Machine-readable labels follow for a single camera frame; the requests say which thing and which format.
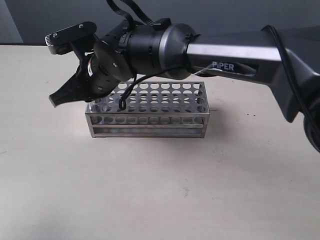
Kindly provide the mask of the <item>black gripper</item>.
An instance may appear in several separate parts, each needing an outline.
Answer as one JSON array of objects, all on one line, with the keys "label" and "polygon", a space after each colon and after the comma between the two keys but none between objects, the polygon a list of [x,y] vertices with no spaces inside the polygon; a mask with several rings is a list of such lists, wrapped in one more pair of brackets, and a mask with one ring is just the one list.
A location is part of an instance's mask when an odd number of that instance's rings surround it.
[{"label": "black gripper", "polygon": [[91,102],[109,95],[120,83],[137,77],[124,52],[103,40],[93,44],[93,53],[85,56],[72,75],[48,99],[56,108],[73,102]]}]

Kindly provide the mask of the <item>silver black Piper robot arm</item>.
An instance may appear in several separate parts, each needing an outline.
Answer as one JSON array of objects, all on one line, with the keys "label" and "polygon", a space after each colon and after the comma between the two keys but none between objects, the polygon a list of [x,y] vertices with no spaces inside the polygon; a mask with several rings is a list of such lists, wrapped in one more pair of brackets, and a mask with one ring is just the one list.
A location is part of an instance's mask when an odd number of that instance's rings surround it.
[{"label": "silver black Piper robot arm", "polygon": [[183,80],[190,75],[225,77],[269,87],[284,118],[304,115],[310,144],[320,148],[320,28],[318,26],[205,36],[187,24],[163,29],[121,22],[104,37],[93,22],[53,32],[53,55],[75,53],[74,75],[49,96],[53,106],[108,96],[137,75]]}]

